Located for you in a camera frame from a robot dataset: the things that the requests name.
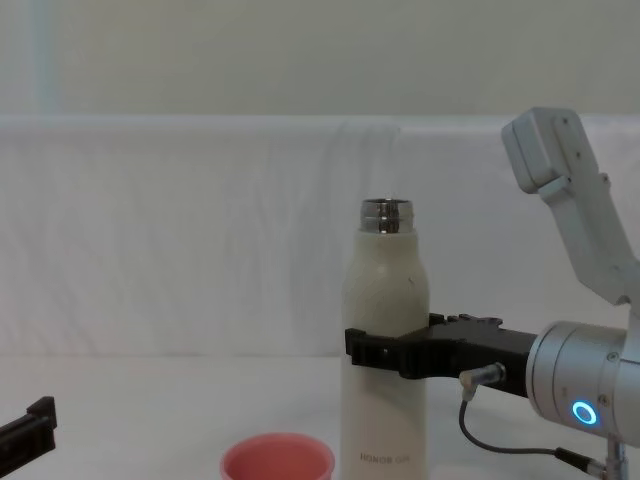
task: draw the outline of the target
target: bottle opening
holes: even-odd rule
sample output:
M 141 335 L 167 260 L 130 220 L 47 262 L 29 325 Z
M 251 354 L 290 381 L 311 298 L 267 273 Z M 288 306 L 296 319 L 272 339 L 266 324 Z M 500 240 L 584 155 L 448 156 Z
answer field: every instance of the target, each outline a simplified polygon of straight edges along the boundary
M 371 198 L 362 202 L 360 230 L 370 233 L 413 231 L 413 204 L 395 198 Z

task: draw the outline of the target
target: water bottle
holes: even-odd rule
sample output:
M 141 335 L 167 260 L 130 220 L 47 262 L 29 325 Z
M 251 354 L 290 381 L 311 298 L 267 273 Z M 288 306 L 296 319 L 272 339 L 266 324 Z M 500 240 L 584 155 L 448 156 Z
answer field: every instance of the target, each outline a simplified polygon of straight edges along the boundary
M 396 337 L 427 326 L 428 314 L 411 202 L 365 200 L 343 287 L 343 327 Z M 425 380 L 354 366 L 342 351 L 342 480 L 427 479 Z

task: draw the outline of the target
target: white backdrop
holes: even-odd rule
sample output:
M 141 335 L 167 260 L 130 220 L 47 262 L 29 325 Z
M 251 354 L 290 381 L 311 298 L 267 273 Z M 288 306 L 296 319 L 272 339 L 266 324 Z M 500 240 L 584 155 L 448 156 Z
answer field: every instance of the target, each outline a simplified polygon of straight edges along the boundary
M 516 186 L 509 118 L 0 118 L 0 353 L 331 355 L 359 202 L 415 204 L 434 311 L 624 325 Z M 636 251 L 640 118 L 586 122 Z

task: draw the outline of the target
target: cable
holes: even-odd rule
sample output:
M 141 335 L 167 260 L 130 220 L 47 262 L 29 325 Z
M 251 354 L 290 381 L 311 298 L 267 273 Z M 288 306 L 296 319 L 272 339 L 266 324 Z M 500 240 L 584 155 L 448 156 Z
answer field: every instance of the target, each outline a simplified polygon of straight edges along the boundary
M 469 430 L 467 430 L 466 425 L 464 424 L 464 417 L 467 412 L 467 405 L 469 402 L 463 400 L 460 404 L 460 413 L 458 414 L 458 423 L 460 424 L 460 430 L 467 440 L 473 443 L 476 447 L 480 447 L 484 450 L 489 450 L 493 453 L 506 453 L 508 455 L 551 455 L 555 456 L 556 451 L 550 448 L 501 448 L 494 447 L 492 445 L 488 445 L 484 442 L 481 442 L 476 437 L 471 435 Z
M 593 458 L 580 455 L 564 448 L 556 448 L 555 450 L 551 448 L 501 448 L 481 442 L 476 437 L 471 435 L 464 423 L 468 405 L 469 402 L 466 400 L 463 400 L 460 404 L 458 423 L 463 435 L 467 437 L 467 440 L 473 443 L 476 447 L 480 447 L 483 450 L 488 450 L 493 453 L 505 453 L 508 455 L 550 455 L 557 458 L 561 462 L 571 465 L 572 467 L 577 468 L 578 470 L 585 472 L 591 476 L 602 478 L 602 474 L 605 471 L 604 465 L 597 462 Z

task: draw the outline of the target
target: white wall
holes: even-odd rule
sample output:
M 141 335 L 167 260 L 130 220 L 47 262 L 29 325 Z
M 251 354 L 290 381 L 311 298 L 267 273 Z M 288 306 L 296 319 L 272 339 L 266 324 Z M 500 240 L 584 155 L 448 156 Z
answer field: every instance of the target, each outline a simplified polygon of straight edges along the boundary
M 27 2 L 50 112 L 640 111 L 636 0 Z
M 26 1 L 0 1 L 0 113 L 38 110 L 31 13 Z

